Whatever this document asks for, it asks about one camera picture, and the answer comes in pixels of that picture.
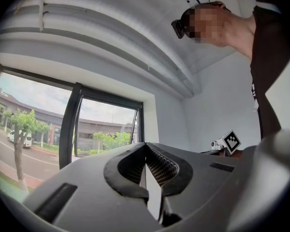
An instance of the person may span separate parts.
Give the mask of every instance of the person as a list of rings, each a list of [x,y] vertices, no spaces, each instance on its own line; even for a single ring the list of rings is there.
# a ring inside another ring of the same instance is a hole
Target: person
[[[281,129],[265,96],[290,59],[290,37],[275,5],[257,1],[252,15],[242,18],[221,1],[201,3],[186,10],[172,26],[178,38],[187,35],[197,42],[231,46],[249,58],[261,138]]]

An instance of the cloud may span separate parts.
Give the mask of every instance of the cloud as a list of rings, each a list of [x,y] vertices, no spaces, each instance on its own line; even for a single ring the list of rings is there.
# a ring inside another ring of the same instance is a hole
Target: cloud
[[[49,112],[63,115],[71,91],[34,82],[3,73],[0,78],[2,91],[20,102]],[[134,110],[97,101],[83,99],[80,117],[89,120],[127,124],[132,123]]]

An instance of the car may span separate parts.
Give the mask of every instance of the car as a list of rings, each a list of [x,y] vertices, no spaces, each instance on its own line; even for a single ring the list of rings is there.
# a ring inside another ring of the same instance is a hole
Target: car
[[[8,134],[8,141],[9,142],[14,142],[14,130],[11,131],[9,134]],[[32,137],[31,137],[31,133],[28,133],[25,141],[24,141],[24,148],[30,148],[32,146]]]

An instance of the window frame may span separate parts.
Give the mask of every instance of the window frame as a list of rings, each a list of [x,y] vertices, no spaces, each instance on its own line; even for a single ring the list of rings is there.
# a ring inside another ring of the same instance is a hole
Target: window frame
[[[129,108],[135,112],[138,121],[138,142],[144,142],[144,108],[143,102],[134,101],[119,95],[104,92],[98,89],[84,86],[80,83],[70,83],[58,80],[49,76],[44,76],[32,72],[14,69],[7,66],[0,65],[0,77],[2,73],[11,74],[31,81],[39,82],[42,84],[59,87],[62,89],[70,90],[71,95],[68,100],[65,113],[63,115],[60,139],[59,139],[59,168],[62,169],[72,162],[72,149],[73,144],[77,143],[77,121],[82,99],[93,100],[119,107]]]

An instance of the headset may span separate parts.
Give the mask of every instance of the headset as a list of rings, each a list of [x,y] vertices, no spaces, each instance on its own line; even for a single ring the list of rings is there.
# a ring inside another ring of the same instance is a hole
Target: headset
[[[215,2],[207,2],[207,3],[202,3],[202,4],[211,4],[214,6],[219,6],[221,8],[223,8],[224,10],[227,10],[229,12],[231,12],[229,9],[227,9],[226,5],[223,2],[220,1],[215,1]],[[171,23],[177,37],[179,39],[182,39],[184,37],[184,35],[187,35],[189,38],[197,38],[195,36],[195,32],[194,30],[190,29],[189,26],[189,12],[191,11],[192,13],[194,13],[194,10],[196,9],[197,6],[191,7],[189,9],[187,9],[181,16],[181,18],[179,20],[175,20]]]

